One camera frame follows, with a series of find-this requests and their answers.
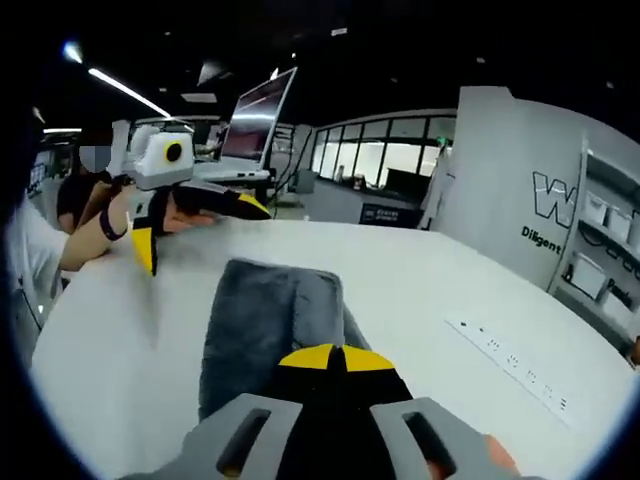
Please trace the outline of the person's left hand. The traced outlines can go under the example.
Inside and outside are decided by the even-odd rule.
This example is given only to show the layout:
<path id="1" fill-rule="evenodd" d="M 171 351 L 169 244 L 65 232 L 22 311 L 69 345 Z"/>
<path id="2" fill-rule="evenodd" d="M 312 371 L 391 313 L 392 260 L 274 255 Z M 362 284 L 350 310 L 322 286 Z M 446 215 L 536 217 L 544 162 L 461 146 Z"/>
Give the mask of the person's left hand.
<path id="1" fill-rule="evenodd" d="M 148 216 L 152 197 L 152 191 L 143 191 L 133 185 L 126 186 L 121 190 L 117 200 L 128 230 L 133 228 L 136 220 Z"/>

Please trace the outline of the person's right hand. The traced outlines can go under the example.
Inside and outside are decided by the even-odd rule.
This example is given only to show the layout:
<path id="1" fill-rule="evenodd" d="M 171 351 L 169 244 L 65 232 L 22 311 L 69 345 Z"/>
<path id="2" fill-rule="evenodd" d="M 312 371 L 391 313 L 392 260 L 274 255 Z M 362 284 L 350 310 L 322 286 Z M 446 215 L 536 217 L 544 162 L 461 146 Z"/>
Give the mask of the person's right hand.
<path id="1" fill-rule="evenodd" d="M 513 457 L 504 448 L 504 446 L 492 435 L 485 435 L 484 439 L 490 460 L 495 465 L 508 470 L 512 474 L 519 475 L 520 472 Z"/>

